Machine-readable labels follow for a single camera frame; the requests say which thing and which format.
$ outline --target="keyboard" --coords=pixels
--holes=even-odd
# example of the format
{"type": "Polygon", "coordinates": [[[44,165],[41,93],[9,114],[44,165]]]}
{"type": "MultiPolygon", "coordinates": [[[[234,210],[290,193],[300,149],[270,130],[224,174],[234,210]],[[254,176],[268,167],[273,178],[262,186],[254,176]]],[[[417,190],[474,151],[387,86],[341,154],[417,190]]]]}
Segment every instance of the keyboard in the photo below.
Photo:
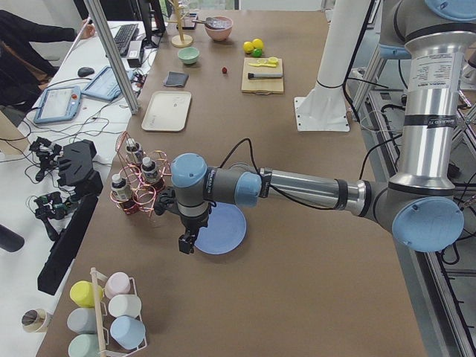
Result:
{"type": "Polygon", "coordinates": [[[127,50],[129,49],[129,44],[132,39],[135,38],[138,34],[138,24],[128,24],[122,25],[119,28],[119,31],[114,36],[114,42],[118,47],[118,51],[121,57],[127,55],[127,50]]]}

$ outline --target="wooden cutting board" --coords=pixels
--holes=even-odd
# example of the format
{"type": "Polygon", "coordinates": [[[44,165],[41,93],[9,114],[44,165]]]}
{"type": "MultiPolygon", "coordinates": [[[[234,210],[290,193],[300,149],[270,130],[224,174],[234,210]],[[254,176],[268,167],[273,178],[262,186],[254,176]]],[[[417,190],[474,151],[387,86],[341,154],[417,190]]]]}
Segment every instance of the wooden cutting board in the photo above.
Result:
{"type": "Polygon", "coordinates": [[[245,57],[243,61],[243,75],[241,82],[241,91],[245,93],[273,93],[273,94],[282,94],[284,93],[284,78],[273,78],[265,80],[249,80],[248,73],[283,73],[283,60],[278,58],[278,63],[276,68],[272,67],[253,67],[249,65],[251,62],[256,62],[257,58],[245,57]]]}

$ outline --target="computer mouse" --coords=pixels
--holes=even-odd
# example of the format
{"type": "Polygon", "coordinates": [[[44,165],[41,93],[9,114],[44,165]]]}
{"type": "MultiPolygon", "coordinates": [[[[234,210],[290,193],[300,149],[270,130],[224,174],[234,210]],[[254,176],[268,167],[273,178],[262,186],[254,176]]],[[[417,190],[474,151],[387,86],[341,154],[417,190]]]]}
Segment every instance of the computer mouse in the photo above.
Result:
{"type": "Polygon", "coordinates": [[[86,77],[93,73],[94,73],[94,69],[91,67],[81,67],[80,69],[77,70],[78,77],[86,77]]]}

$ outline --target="white desk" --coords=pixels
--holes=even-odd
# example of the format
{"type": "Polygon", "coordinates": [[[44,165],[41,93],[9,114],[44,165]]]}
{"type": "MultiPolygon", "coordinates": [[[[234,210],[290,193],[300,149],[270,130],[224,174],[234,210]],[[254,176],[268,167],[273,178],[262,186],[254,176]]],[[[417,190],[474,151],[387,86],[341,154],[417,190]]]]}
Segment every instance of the white desk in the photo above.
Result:
{"type": "MultiPolygon", "coordinates": [[[[110,22],[112,34],[118,31],[118,26],[124,22],[110,22]]],[[[141,32],[144,32],[144,26],[139,23],[141,32]]],[[[146,50],[145,60],[141,70],[147,73],[155,57],[155,50],[146,50]]],[[[126,69],[129,69],[127,61],[123,60],[126,69]]],[[[108,65],[103,47],[99,37],[82,40],[78,46],[71,52],[70,57],[61,65],[57,75],[52,83],[62,80],[68,80],[77,77],[77,70],[80,67],[88,66],[98,72],[105,65],[108,65]]],[[[67,82],[64,85],[77,84],[84,86],[88,80],[78,80],[67,82]]],[[[80,111],[75,119],[67,123],[52,123],[42,125],[37,129],[31,123],[34,113],[27,116],[27,123],[33,130],[33,135],[29,136],[30,142],[35,140],[35,136],[41,136],[51,141],[56,141],[59,145],[65,146],[70,143],[67,135],[74,134],[80,128],[73,124],[85,123],[85,121],[94,115],[99,109],[107,103],[99,100],[83,98],[80,111]],[[65,130],[63,134],[52,132],[65,130]]],[[[119,99],[112,105],[107,106],[100,114],[101,118],[107,118],[110,124],[104,129],[107,132],[122,132],[126,129],[127,123],[131,117],[131,112],[127,108],[126,101],[119,99]]],[[[81,131],[101,130],[106,120],[98,118],[93,123],[86,124],[81,131]]],[[[25,123],[21,123],[19,129],[27,134],[29,132],[25,123]]],[[[102,133],[97,137],[90,135],[78,135],[77,140],[89,139],[94,142],[97,150],[95,161],[103,164],[95,164],[94,168],[100,172],[103,183],[109,174],[109,164],[115,156],[115,141],[118,134],[102,133]]],[[[4,157],[0,153],[0,161],[21,158],[21,155],[4,157]]],[[[27,160],[11,161],[0,164],[0,223],[7,226],[12,231],[25,238],[25,245],[15,253],[9,253],[0,249],[0,296],[1,296],[1,320],[0,320],[0,356],[22,356],[30,357],[36,355],[39,345],[44,338],[44,333],[26,333],[22,329],[21,319],[23,314],[29,309],[43,308],[50,313],[54,313],[58,299],[62,293],[62,285],[59,287],[55,296],[39,292],[36,279],[41,272],[48,256],[50,254],[52,241],[49,240],[44,225],[35,218],[34,214],[26,205],[29,196],[41,196],[58,190],[56,180],[58,176],[56,171],[52,176],[47,175],[45,179],[33,184],[25,176],[25,169],[31,163],[27,160]]],[[[34,178],[37,173],[35,167],[28,170],[30,177],[34,178]]],[[[68,219],[63,221],[51,221],[57,231],[68,224],[68,219]]]]}

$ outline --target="bottle cap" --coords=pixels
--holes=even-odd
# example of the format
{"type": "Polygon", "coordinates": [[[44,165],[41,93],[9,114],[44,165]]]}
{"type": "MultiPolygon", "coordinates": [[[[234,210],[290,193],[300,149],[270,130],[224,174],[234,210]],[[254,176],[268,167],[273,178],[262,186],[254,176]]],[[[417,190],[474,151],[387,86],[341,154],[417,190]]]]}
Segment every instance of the bottle cap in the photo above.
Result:
{"type": "Polygon", "coordinates": [[[146,156],[145,158],[142,159],[142,164],[145,167],[151,167],[152,166],[152,159],[149,156],[146,156]]]}
{"type": "Polygon", "coordinates": [[[132,138],[127,139],[126,142],[127,147],[134,148],[135,147],[135,140],[132,138]]]}
{"type": "Polygon", "coordinates": [[[120,184],[122,182],[122,177],[120,176],[119,173],[115,173],[114,175],[112,175],[112,182],[115,183],[115,184],[120,184]]]}

